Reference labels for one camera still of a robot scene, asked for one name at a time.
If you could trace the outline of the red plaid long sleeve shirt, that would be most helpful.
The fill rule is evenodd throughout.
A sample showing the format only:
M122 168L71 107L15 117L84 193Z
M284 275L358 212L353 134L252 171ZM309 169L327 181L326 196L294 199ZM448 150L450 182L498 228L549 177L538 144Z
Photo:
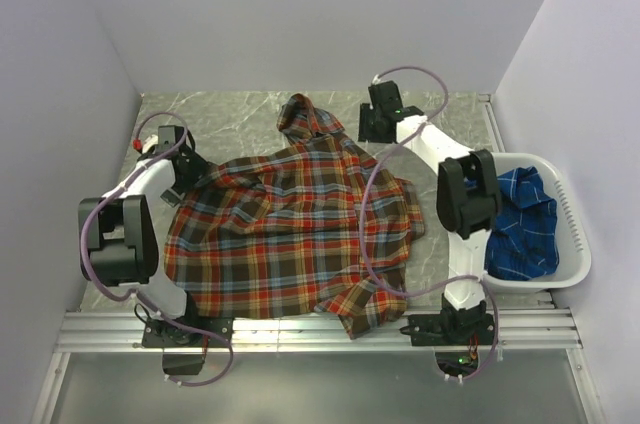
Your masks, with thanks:
M179 205L168 277L206 317L336 315L357 338L399 319L405 263L425 233L414 185L377 168L304 95L280 110L287 146L211 167Z

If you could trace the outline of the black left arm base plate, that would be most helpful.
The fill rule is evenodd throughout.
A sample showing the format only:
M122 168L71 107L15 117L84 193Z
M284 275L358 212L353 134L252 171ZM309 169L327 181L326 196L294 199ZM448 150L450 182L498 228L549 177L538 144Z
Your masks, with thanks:
M215 333L226 340L231 340L233 319L205 318L200 328ZM166 321L149 319L145 323L141 346L143 348L196 348L202 347L204 336L187 332L168 324Z

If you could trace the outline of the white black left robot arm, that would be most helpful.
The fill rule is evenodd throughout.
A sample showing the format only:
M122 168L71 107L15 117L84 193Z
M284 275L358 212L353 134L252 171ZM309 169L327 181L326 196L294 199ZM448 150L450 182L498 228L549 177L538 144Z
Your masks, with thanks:
M78 207L81 269L115 302L135 300L179 346L195 343L201 321L193 297L177 286L161 263L151 210L158 201L178 205L204 177L209 163L184 126L158 128L157 142L144 149L133 171L113 190L86 198Z

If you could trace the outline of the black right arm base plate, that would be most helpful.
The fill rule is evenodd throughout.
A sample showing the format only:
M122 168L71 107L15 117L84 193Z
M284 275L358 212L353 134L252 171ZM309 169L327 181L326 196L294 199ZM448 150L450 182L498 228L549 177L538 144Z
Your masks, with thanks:
M496 325L491 315L466 324L445 324L440 315L413 314L400 333L408 336L413 347L467 346L470 344L491 345L494 342Z

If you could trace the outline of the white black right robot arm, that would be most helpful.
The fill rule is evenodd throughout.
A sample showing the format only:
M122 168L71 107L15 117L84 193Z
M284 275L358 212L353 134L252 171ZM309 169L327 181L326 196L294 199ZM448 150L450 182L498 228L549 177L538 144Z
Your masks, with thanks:
M455 141L417 107L404 106L392 81L370 85L369 97L361 106L359 137L395 143L436 173L436 211L449 243L440 329L449 342L463 343L486 313L485 253L501 212L493 155Z

